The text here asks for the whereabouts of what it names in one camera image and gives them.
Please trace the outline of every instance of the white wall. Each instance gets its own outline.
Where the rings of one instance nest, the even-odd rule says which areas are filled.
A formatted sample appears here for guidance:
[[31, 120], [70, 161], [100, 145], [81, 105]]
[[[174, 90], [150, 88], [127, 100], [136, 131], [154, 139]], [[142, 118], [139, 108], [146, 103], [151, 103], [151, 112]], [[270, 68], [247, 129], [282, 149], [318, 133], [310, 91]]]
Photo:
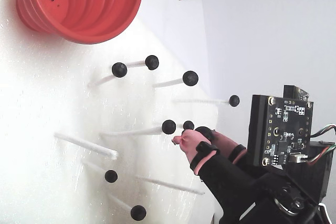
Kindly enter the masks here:
[[[241, 98], [219, 109], [218, 131], [246, 145], [252, 95], [281, 96], [284, 84], [310, 92], [313, 132], [336, 122], [335, 0], [203, 0], [203, 9], [213, 96]], [[333, 221], [335, 185], [333, 164], [324, 200]]]
[[142, 0], [138, 17], [183, 66], [197, 72], [209, 93], [202, 0]]
[[[152, 88], [153, 83], [182, 76], [186, 69], [148, 27], [155, 28], [159, 35], [165, 34], [162, 29], [167, 27], [172, 45], [172, 31], [177, 31], [176, 41], [182, 41], [183, 36], [195, 36], [197, 41], [203, 29], [205, 44], [204, 26], [179, 32], [170, 16], [164, 17], [164, 11], [172, 16], [179, 13], [185, 20], [180, 21], [180, 26], [186, 23], [190, 28], [186, 16], [195, 10], [181, 4], [174, 13], [174, 5], [168, 5], [166, 0], [143, 0], [139, 16], [152, 17], [147, 20], [150, 26], [144, 26], [137, 17], [125, 32], [110, 41], [79, 45], [57, 35], [29, 30], [17, 15], [15, 1], [0, 0], [0, 223], [135, 223], [129, 211], [120, 208], [107, 194], [129, 206], [143, 205], [147, 209], [143, 223], [186, 224], [194, 204], [197, 214], [208, 216], [207, 222], [201, 223], [210, 223], [213, 198], [209, 191], [198, 188], [200, 180], [189, 169], [185, 154], [171, 143], [171, 136], [99, 137], [101, 131], [148, 129], [166, 119], [216, 125], [216, 107], [200, 109], [193, 104], [172, 103], [174, 98], [206, 98], [198, 85]], [[198, 13], [203, 22], [203, 12]], [[182, 48], [188, 41], [176, 44]], [[194, 47], [201, 52], [199, 41]], [[144, 60], [149, 54], [159, 57], [157, 70], [132, 68], [125, 78], [99, 87], [87, 86], [111, 75], [110, 66], [115, 62]], [[119, 157], [112, 161], [56, 140], [55, 131], [112, 148]], [[117, 182], [105, 183], [103, 174], [81, 161], [116, 170]], [[134, 174], [206, 194], [195, 197], [137, 181]]]

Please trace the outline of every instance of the black ball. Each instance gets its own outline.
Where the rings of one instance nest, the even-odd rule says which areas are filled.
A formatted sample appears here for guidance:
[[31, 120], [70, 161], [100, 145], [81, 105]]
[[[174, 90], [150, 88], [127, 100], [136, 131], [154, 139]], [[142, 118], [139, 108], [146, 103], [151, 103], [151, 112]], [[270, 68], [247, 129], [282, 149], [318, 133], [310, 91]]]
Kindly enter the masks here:
[[201, 126], [201, 127], [196, 128], [195, 131], [200, 132], [210, 142], [212, 142], [215, 139], [215, 136], [212, 133], [212, 130], [210, 130], [208, 127]]
[[166, 120], [162, 124], [162, 131], [167, 135], [171, 135], [176, 131], [176, 123], [172, 120]]
[[146, 217], [146, 209], [143, 206], [137, 205], [131, 210], [131, 217], [133, 220], [140, 221]]
[[195, 129], [195, 125], [192, 121], [185, 121], [183, 124], [183, 129], [184, 130], [193, 130]]
[[127, 67], [124, 63], [117, 62], [112, 66], [112, 74], [115, 77], [122, 78], [127, 74]]
[[183, 74], [183, 82], [187, 86], [195, 86], [198, 83], [198, 75], [194, 71], [187, 71]]
[[237, 95], [232, 95], [230, 97], [230, 100], [229, 100], [229, 104], [232, 106], [232, 107], [237, 107], [240, 103], [240, 99], [239, 99], [239, 96]]
[[118, 179], [118, 174], [114, 170], [108, 170], [105, 173], [105, 180], [108, 183], [114, 183], [117, 181], [117, 179]]
[[145, 59], [145, 64], [149, 70], [155, 70], [159, 66], [159, 59], [155, 55], [149, 55]]

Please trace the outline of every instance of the cable connector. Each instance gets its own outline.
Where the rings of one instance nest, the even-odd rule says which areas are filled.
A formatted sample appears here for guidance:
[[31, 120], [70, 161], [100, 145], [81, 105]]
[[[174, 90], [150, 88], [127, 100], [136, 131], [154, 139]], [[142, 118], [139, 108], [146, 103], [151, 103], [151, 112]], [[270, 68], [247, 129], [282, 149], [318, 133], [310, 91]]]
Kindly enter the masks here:
[[303, 160], [304, 158], [308, 158], [306, 154], [301, 153], [291, 153], [289, 154], [289, 162], [291, 163], [304, 163], [307, 160]]

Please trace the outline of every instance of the white stick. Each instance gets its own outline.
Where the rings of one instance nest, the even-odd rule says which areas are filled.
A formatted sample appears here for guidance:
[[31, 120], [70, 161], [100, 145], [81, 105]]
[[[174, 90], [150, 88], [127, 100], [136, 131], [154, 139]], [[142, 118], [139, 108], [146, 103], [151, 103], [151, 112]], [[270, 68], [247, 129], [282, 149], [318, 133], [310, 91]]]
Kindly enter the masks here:
[[118, 152], [111, 150], [111, 149], [107, 149], [103, 146], [100, 146], [98, 144], [93, 144], [91, 142], [79, 139], [79, 138], [74, 138], [74, 137], [70, 137], [70, 136], [66, 136], [60, 133], [55, 133], [54, 137], [62, 139], [64, 141], [68, 141], [70, 143], [73, 144], [77, 144], [85, 149], [91, 150], [93, 152], [97, 152], [101, 155], [107, 156], [111, 159], [117, 159], [118, 157]]
[[91, 162], [88, 162], [88, 161], [85, 161], [85, 160], [82, 160], [82, 163], [84, 165], [87, 165], [88, 167], [90, 167], [92, 170], [95, 170], [97, 173], [99, 174], [105, 174], [106, 173], [106, 170], [104, 170], [103, 168], [99, 167], [98, 165], [95, 165]]
[[173, 99], [173, 102], [205, 103], [205, 104], [229, 104], [229, 101], [215, 99]]
[[110, 199], [112, 199], [115, 203], [117, 203], [119, 206], [121, 206], [127, 212], [131, 212], [132, 208], [129, 205], [127, 205], [126, 203], [122, 202], [120, 199], [116, 198], [112, 194], [108, 194], [108, 196], [109, 196]]
[[142, 61], [127, 63], [125, 65], [127, 66], [127, 68], [136, 68], [136, 67], [145, 67], [146, 63], [142, 60]]
[[190, 189], [190, 188], [187, 188], [187, 187], [173, 185], [173, 184], [166, 183], [166, 182], [163, 182], [163, 181], [160, 181], [160, 180], [155, 180], [155, 179], [151, 179], [151, 178], [144, 178], [144, 177], [140, 177], [138, 175], [135, 175], [135, 177], [136, 177], [136, 179], [139, 179], [139, 180], [142, 180], [142, 181], [146, 181], [146, 182], [149, 182], [149, 183], [154, 183], [154, 184], [157, 184], [157, 185], [160, 185], [160, 186], [164, 186], [164, 187], [168, 187], [168, 188], [172, 188], [172, 189], [176, 189], [176, 190], [180, 190], [180, 191], [187, 191], [187, 192], [192, 193], [192, 194], [197, 194], [197, 195], [205, 194], [204, 192], [201, 192], [201, 191], [198, 191], [198, 190], [193, 190], [193, 189]]
[[132, 136], [132, 135], [160, 135], [162, 134], [162, 127], [155, 127], [147, 130], [137, 131], [120, 131], [120, 132], [101, 132], [100, 135], [104, 136]]
[[173, 85], [177, 85], [177, 84], [181, 84], [181, 83], [183, 83], [182, 78], [172, 80], [172, 81], [166, 81], [166, 82], [160, 82], [160, 83], [153, 84], [153, 88], [169, 87], [169, 86], [173, 86]]
[[115, 78], [114, 75], [106, 76], [106, 77], [100, 79], [99, 81], [96, 81], [96, 82], [90, 82], [90, 83], [88, 84], [88, 87], [94, 87], [94, 86], [102, 85], [102, 84], [104, 84], [104, 83], [106, 83], [106, 82], [108, 82], [108, 81], [113, 80], [114, 78]]

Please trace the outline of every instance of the electrical wire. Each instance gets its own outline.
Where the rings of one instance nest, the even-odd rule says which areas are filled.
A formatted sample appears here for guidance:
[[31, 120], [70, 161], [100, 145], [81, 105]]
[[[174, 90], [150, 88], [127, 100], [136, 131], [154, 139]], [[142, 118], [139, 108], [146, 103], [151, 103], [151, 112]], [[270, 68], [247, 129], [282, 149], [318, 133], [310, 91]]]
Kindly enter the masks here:
[[[320, 129], [317, 133], [311, 135], [310, 137], [318, 137], [318, 136], [321, 136], [323, 135], [325, 132], [331, 130], [331, 129], [334, 129], [335, 130], [335, 134], [336, 134], [336, 124], [328, 124], [326, 125], [324, 128]], [[331, 146], [328, 146], [326, 148], [323, 149], [323, 151], [317, 155], [316, 157], [306, 161], [306, 163], [308, 165], [314, 165], [323, 155], [325, 155], [326, 153], [330, 152], [330, 151], [333, 151], [334, 149], [336, 148], [336, 144], [333, 144]]]
[[327, 132], [327, 131], [329, 131], [331, 129], [334, 129], [335, 133], [336, 133], [336, 124], [334, 124], [334, 123], [328, 124], [327, 126], [325, 126], [324, 128], [320, 129], [317, 133], [311, 135], [310, 137], [318, 137], [320, 135], [323, 135], [325, 132]]
[[320, 206], [320, 212], [324, 218], [324, 221], [327, 221], [327, 224], [332, 224], [328, 211], [327, 211], [327, 206], [324, 203], [319, 203]]

